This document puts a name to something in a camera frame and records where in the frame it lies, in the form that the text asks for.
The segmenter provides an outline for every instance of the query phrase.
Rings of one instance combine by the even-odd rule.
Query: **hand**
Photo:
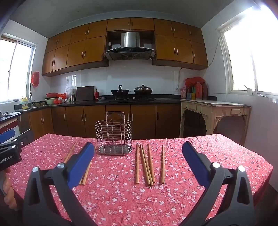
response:
[[[10,173],[10,168],[5,169],[6,173]],[[4,197],[5,203],[9,206],[10,209],[16,208],[16,200],[14,198],[14,190],[11,188],[11,181],[6,174],[6,179],[3,183],[3,190],[6,193],[6,196]]]

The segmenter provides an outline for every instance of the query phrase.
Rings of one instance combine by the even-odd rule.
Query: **wooden side table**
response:
[[[250,105],[213,100],[181,100],[181,102],[180,137],[183,137],[185,121],[184,112],[186,110],[200,113],[203,116],[207,129],[206,135],[213,134],[215,127],[223,117],[242,116],[244,120],[244,130],[240,145],[244,145],[251,112]]]

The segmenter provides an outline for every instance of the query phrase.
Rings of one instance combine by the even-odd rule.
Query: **ceiling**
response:
[[[11,16],[49,38],[67,23],[100,13],[145,10],[170,13],[202,27],[233,0],[26,0]]]

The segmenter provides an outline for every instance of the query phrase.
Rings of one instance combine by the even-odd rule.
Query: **range hood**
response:
[[[121,47],[108,50],[104,55],[109,60],[147,60],[155,56],[153,49],[140,47],[139,32],[121,34]]]

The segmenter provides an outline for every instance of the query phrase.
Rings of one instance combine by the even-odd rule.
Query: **pink floral tablecloth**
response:
[[[63,162],[70,148],[78,141],[78,153],[87,141],[96,146],[96,139],[47,134],[22,150],[22,161],[11,167],[13,188],[23,197],[29,173],[34,166],[42,170]],[[195,149],[206,154],[210,161],[235,169],[243,165],[248,174],[252,193],[256,193],[269,179],[272,166],[264,158],[220,135],[179,139],[133,140],[130,154],[103,156],[95,152],[85,186],[73,188],[84,209],[98,225],[178,225],[191,211],[204,187],[200,186],[182,155],[182,144],[190,141]],[[135,146],[150,144],[156,183],[146,187],[142,165],[140,183],[134,183]],[[158,183],[161,167],[161,147],[165,146],[165,184]],[[223,186],[209,217],[213,217],[221,203]],[[55,188],[54,199],[63,217],[68,218]]]

